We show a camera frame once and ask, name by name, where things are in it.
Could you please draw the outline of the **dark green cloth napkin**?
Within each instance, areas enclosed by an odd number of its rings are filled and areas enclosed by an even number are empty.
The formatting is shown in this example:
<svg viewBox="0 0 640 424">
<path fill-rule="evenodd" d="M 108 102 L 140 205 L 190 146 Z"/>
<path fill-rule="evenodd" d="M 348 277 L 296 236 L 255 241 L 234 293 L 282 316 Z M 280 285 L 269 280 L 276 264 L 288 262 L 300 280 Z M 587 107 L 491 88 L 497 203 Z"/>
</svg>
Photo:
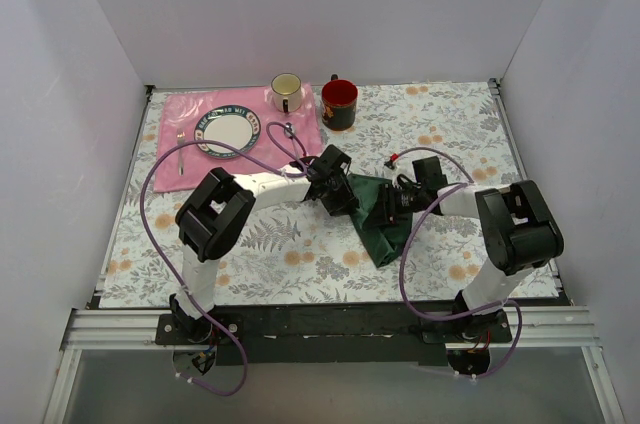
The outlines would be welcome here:
<svg viewBox="0 0 640 424">
<path fill-rule="evenodd" d="M 364 221 L 374 209 L 379 187 L 391 184 L 386 178 L 350 174 L 349 184 L 359 201 L 359 207 L 350 214 L 356 233 L 377 268 L 386 266 L 402 255 L 412 230 L 413 217 L 401 217 L 397 224 L 371 229 L 364 228 Z"/>
</svg>

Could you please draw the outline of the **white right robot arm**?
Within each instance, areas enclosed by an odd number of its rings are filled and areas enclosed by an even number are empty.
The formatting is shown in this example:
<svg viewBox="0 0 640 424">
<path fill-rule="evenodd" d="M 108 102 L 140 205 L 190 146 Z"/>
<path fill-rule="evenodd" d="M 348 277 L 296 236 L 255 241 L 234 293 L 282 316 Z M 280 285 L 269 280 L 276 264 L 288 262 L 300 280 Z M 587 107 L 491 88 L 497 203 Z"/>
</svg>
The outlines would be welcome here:
<svg viewBox="0 0 640 424">
<path fill-rule="evenodd" d="M 473 218 L 481 225 L 487 259 L 470 284 L 458 292 L 451 314 L 431 315 L 409 309 L 423 331 L 464 341 L 487 339 L 507 326 L 503 307 L 512 291 L 534 270 L 562 254 L 564 239 L 538 186 L 531 180 L 501 188 L 451 184 L 436 157 L 413 163 L 414 176 L 379 184 L 377 197 L 357 229 L 365 246 L 381 241 L 388 230 L 407 227 L 396 245 L 405 260 L 419 227 L 414 214 Z"/>
</svg>

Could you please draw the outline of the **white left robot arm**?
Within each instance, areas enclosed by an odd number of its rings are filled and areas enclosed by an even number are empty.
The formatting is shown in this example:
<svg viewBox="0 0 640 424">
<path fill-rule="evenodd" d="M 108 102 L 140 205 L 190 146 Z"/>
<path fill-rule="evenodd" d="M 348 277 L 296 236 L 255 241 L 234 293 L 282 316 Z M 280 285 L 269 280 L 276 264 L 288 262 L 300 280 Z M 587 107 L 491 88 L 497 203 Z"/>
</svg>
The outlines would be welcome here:
<svg viewBox="0 0 640 424">
<path fill-rule="evenodd" d="M 292 161 L 274 172 L 234 175 L 209 171 L 176 215 L 183 244 L 180 290 L 170 297 L 173 321 L 185 339 L 205 342 L 213 321 L 219 261 L 236 245 L 254 211 L 319 200 L 331 216 L 359 207 L 347 175 L 351 158 L 336 146 L 318 157 Z"/>
</svg>

